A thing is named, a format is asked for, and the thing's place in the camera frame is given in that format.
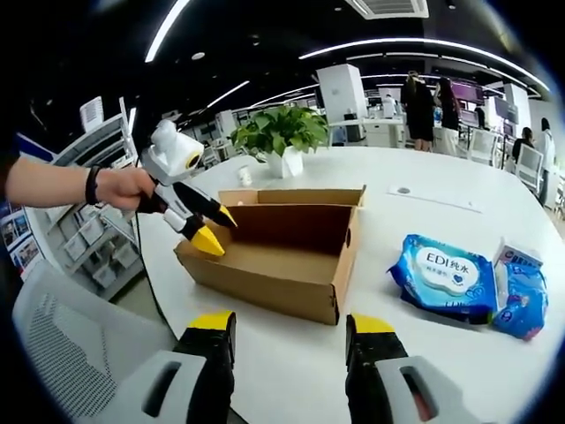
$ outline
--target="white round table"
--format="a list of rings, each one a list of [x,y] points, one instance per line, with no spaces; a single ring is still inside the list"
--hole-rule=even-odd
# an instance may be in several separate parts
[[[393,148],[331,148],[305,156],[303,175],[271,178],[266,165],[237,157],[192,182],[210,194],[238,188],[250,164],[256,188],[359,188],[361,246],[339,325],[326,326],[254,307],[194,284],[177,261],[180,241],[158,215],[139,219],[141,247],[154,295],[177,337],[196,315],[237,313],[236,389],[232,406],[251,424],[350,422],[345,396],[345,315],[390,322],[410,355],[422,355],[456,382],[483,422],[511,422],[545,380],[565,329],[565,247],[546,212],[507,172],[444,155]],[[389,193],[404,186],[457,205]],[[544,261],[546,326],[530,343],[486,327],[424,313],[398,298],[387,272],[407,234],[417,233],[493,258],[501,237],[536,249]]]

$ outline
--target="white flower pot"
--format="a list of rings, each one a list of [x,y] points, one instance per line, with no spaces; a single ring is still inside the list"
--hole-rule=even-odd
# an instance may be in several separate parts
[[[295,177],[304,171],[302,152],[296,150],[293,146],[287,147],[282,157],[275,152],[265,156],[268,167],[277,178]]]

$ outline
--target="air conditioner vent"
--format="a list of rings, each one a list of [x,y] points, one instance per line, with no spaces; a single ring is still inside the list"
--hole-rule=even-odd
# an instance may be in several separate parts
[[[365,19],[429,18],[426,0],[345,0]]]

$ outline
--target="person's hand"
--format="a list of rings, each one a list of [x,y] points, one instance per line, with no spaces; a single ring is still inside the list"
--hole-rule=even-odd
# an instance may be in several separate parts
[[[136,210],[141,196],[153,196],[155,183],[141,168],[101,170],[96,178],[96,197],[114,208]]]

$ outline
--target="potted plant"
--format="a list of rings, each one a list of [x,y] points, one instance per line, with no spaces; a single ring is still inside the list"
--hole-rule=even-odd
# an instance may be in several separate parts
[[[303,171],[303,153],[328,145],[328,123],[310,109],[283,105],[257,113],[231,139],[236,148],[267,162],[276,177],[287,178]]]

